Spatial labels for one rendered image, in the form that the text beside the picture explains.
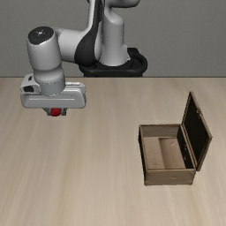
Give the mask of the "brown wooden box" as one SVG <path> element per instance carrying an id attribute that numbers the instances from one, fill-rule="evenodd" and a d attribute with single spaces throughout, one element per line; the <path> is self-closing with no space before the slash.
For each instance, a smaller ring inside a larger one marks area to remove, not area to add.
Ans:
<path id="1" fill-rule="evenodd" d="M 180 124 L 139 126 L 145 185 L 191 185 L 196 169 Z"/>

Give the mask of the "brown wooden box lid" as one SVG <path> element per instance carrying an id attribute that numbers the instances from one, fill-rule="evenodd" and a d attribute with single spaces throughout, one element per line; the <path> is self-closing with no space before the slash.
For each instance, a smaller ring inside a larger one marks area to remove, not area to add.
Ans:
<path id="1" fill-rule="evenodd" d="M 213 136 L 194 92 L 190 92 L 188 95 L 182 126 L 192 155 L 192 163 L 195 169 L 200 171 Z"/>

